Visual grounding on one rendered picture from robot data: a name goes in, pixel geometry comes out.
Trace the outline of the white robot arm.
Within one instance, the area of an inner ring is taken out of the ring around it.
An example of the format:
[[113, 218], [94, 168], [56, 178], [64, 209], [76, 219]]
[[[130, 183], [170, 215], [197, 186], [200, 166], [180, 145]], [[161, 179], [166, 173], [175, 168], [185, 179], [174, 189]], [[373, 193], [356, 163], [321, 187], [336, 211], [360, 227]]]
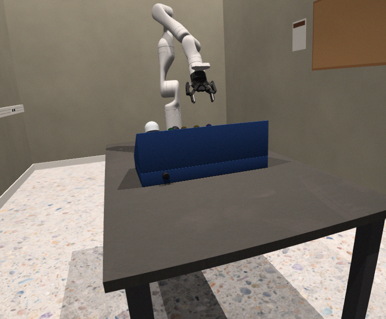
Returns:
[[[163, 98], [174, 97], [174, 100], [164, 106], [166, 130], [173, 126], [182, 128], [180, 86], [177, 80], [165, 81], [166, 74], [174, 58], [174, 37], [182, 43], [183, 51], [188, 60], [190, 75], [195, 71], [210, 68], [209, 63], [203, 63], [199, 54], [200, 43], [176, 20], [171, 7], [157, 3], [152, 8], [152, 17], [163, 25], [163, 35], [158, 44], [160, 66], [160, 92]], [[173, 37], [174, 36], [174, 37]]]

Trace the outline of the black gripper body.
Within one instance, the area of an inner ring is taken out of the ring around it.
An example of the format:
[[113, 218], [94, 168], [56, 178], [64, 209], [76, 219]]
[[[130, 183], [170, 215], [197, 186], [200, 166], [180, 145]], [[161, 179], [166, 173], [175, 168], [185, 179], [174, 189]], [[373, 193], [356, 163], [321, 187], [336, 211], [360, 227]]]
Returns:
[[206, 87], [202, 85], [203, 82], [208, 85], [207, 79], [206, 79], [206, 74], [204, 71], [195, 71], [190, 75], [191, 82], [192, 82], [192, 87], [194, 88], [196, 84], [199, 82], [199, 86], [196, 89], [197, 92], [204, 92], [206, 90]]

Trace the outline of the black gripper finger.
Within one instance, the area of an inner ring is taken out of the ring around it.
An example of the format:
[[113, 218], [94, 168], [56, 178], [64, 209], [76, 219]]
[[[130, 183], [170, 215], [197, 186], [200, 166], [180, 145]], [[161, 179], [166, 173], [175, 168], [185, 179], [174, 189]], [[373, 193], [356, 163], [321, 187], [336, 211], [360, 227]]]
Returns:
[[206, 85], [205, 82], [203, 82], [202, 85], [207, 88], [205, 90], [205, 92], [210, 94], [211, 102], [213, 102], [214, 99], [215, 99], [214, 94], [217, 92], [217, 89], [216, 89], [216, 86], [214, 84], [214, 81], [211, 81], [211, 82], [208, 83], [208, 85], [211, 86], [211, 89], [210, 89], [210, 87], [208, 85]]
[[187, 96], [189, 95], [191, 97], [192, 103], [195, 103], [194, 93], [195, 93], [196, 89], [198, 88], [199, 84], [200, 84], [199, 82], [196, 84], [196, 86], [194, 87], [192, 92], [189, 91], [189, 88], [190, 88], [190, 86], [192, 86], [192, 83], [187, 82], [186, 85], [185, 85], [186, 95]]

